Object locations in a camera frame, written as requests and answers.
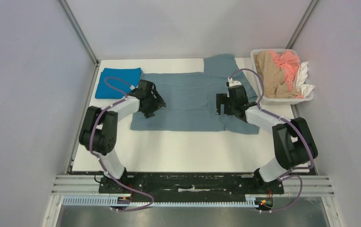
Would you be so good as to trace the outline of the grey-blue t shirt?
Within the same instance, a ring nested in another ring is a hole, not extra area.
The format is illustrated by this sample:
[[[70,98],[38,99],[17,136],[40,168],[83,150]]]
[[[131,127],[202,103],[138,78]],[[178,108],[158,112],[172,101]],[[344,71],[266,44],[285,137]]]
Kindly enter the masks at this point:
[[[227,92],[230,75],[244,86],[249,102],[258,96],[243,72],[239,71],[231,54],[220,54],[204,59],[203,72],[145,73],[142,79],[153,82],[166,107],[146,118],[141,112],[133,114],[133,131],[230,131],[256,135],[259,127],[234,116],[216,114],[216,94]]]

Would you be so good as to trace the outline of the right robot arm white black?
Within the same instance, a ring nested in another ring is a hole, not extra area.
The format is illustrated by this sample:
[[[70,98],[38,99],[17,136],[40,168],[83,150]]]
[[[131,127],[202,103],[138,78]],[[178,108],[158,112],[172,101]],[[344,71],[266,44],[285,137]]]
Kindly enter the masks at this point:
[[[301,165],[314,167],[318,150],[304,118],[287,119],[261,107],[259,102],[249,102],[242,85],[228,86],[227,93],[216,94],[216,114],[224,113],[258,126],[273,138],[275,157],[254,172],[253,187],[259,193],[267,192],[272,183],[280,181]]]

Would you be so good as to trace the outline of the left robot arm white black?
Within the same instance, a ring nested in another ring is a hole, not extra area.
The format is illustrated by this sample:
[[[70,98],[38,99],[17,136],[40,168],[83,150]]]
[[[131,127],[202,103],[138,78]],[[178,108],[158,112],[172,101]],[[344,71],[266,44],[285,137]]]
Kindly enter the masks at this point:
[[[153,82],[142,79],[138,86],[131,85],[130,89],[129,93],[122,91],[123,97],[104,109],[88,107],[79,134],[79,143],[97,158],[103,174],[111,179],[110,187],[117,193],[137,191],[130,188],[127,178],[123,177],[126,168],[115,151],[118,123],[136,112],[150,118],[155,111],[166,107]]]

